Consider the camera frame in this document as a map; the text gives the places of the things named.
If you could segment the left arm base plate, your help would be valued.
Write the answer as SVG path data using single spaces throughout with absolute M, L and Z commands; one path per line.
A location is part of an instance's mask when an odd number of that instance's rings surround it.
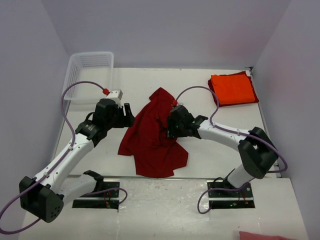
M 119 190 L 112 190 L 100 194 L 82 196 L 72 202 L 73 209 L 119 209 Z

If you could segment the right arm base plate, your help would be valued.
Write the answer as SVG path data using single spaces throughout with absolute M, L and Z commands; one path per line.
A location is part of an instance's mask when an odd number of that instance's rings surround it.
M 208 193 L 208 198 L 211 210 L 254 209 L 256 207 L 250 183 L 239 191 L 211 191 Z

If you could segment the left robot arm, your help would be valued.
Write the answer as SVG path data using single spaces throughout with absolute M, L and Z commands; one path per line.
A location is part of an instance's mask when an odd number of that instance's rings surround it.
M 109 130 L 133 126 L 135 117 L 129 103 L 103 98 L 94 112 L 87 115 L 75 130 L 69 144 L 42 171 L 19 183 L 20 206 L 46 223 L 54 221 L 64 205 L 82 196 L 101 195 L 104 178 L 92 170 L 85 171 L 72 183 L 65 180 L 77 164 L 91 152 Z

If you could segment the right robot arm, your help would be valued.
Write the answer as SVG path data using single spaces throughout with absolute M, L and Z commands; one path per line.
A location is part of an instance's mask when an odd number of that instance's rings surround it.
M 251 130 L 227 128 L 206 116 L 194 117 L 183 105 L 174 107 L 167 117 L 167 137 L 194 137 L 227 146 L 240 155 L 241 165 L 223 179 L 223 191 L 233 197 L 254 179 L 263 179 L 279 158 L 267 134 L 259 127 Z

